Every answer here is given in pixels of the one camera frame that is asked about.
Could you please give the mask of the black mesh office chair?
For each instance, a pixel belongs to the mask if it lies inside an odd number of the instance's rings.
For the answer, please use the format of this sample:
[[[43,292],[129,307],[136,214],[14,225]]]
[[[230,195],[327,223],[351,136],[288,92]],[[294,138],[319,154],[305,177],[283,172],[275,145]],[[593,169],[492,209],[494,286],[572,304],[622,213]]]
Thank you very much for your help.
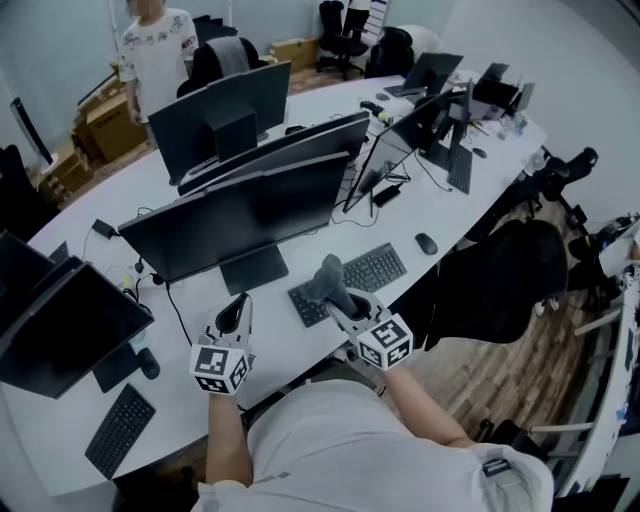
[[[566,249],[554,225],[507,222],[487,239],[441,260],[425,349],[446,338],[517,341],[534,305],[566,291],[568,274]]]

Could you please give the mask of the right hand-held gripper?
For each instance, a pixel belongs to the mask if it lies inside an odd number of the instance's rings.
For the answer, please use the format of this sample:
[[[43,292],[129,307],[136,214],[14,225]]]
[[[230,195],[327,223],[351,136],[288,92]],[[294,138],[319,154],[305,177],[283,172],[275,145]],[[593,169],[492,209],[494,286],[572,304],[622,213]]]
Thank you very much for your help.
[[[357,307],[349,316],[330,299],[325,306],[338,327],[348,335],[357,355],[367,364],[387,371],[413,352],[414,336],[399,314],[392,314],[372,293],[347,288]]]

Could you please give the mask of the person in white shirt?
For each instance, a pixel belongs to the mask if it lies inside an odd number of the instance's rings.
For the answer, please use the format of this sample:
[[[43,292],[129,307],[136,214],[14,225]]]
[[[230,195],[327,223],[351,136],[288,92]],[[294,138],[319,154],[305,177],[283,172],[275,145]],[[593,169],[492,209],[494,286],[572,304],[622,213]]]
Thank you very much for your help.
[[[553,480],[505,445],[451,448],[414,436],[366,386],[301,386],[250,427],[249,487],[202,483],[192,512],[551,512]],[[511,469],[487,478],[483,464]]]

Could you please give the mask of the black monitor with thin-legged stand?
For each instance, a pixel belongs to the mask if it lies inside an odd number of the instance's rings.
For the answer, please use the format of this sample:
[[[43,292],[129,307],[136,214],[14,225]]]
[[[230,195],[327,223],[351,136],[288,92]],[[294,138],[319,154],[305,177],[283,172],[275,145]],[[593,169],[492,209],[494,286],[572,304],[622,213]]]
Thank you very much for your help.
[[[369,195],[410,154],[426,147],[434,135],[436,119],[443,110],[448,110],[452,96],[452,93],[445,93],[421,100],[410,113],[376,137],[361,173],[345,200],[343,213]]]

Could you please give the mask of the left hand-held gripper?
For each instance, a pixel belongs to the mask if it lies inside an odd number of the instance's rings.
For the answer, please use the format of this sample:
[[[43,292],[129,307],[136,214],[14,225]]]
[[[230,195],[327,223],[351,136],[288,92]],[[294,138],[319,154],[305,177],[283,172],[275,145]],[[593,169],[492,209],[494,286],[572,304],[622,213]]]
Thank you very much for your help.
[[[227,298],[209,312],[189,363],[189,373],[203,391],[237,394],[253,365],[252,321],[253,302],[246,292]]]

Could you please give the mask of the grey laptop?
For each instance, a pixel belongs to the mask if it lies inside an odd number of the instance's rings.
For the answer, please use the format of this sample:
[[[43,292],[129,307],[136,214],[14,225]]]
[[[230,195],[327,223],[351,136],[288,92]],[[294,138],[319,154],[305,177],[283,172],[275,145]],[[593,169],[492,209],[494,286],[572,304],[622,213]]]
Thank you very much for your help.
[[[439,94],[462,60],[461,55],[424,52],[402,85],[385,87],[384,91],[394,97]]]

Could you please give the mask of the cardboard box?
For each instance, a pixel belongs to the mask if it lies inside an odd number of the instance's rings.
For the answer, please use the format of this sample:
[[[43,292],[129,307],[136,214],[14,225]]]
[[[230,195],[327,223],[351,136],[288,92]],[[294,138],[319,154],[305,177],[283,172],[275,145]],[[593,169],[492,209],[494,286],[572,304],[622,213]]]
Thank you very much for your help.
[[[296,38],[274,42],[269,54],[278,62],[290,61],[291,73],[297,73],[316,65],[318,41],[318,38]]]
[[[125,87],[112,75],[78,105],[71,137],[90,161],[112,162],[148,140],[131,122]]]

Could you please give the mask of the black keyboard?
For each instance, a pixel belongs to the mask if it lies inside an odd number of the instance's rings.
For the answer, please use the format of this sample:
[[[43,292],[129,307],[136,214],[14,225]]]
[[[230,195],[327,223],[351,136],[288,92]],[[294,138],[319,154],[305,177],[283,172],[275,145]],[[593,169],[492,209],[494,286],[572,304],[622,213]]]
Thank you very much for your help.
[[[403,262],[390,243],[347,262],[343,269],[343,283],[347,288],[369,293],[376,293],[407,273]],[[324,305],[308,299],[309,285],[310,281],[307,281],[288,291],[291,303],[305,328],[312,327],[329,317]]]
[[[450,153],[448,184],[464,194],[470,193],[473,153],[458,147]]]
[[[127,384],[89,443],[86,459],[111,480],[155,413],[155,408]]]

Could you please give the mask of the person's right forearm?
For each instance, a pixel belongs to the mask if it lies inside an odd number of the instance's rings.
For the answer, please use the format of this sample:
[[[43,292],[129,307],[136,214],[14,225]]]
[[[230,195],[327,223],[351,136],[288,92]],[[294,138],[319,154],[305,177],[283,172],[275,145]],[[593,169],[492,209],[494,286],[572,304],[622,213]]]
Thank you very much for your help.
[[[382,377],[402,422],[414,436],[451,448],[475,445],[404,366],[397,365],[383,372]]]

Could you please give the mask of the black monitor with flat base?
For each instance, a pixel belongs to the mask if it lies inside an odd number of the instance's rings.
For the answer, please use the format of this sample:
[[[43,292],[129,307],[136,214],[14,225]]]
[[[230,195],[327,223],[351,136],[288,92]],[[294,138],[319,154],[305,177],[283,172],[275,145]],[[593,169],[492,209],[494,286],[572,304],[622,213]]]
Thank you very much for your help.
[[[220,268],[230,294],[288,275],[278,244],[325,227],[349,155],[339,152],[206,188],[119,226],[168,284]]]

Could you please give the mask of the person's left forearm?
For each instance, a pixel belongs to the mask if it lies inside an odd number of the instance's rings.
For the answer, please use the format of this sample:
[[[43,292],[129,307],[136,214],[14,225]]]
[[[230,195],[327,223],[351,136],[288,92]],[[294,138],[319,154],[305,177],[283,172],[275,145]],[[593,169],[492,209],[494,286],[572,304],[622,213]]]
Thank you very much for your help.
[[[223,481],[249,487],[253,482],[253,464],[236,399],[210,394],[205,482],[214,485]]]

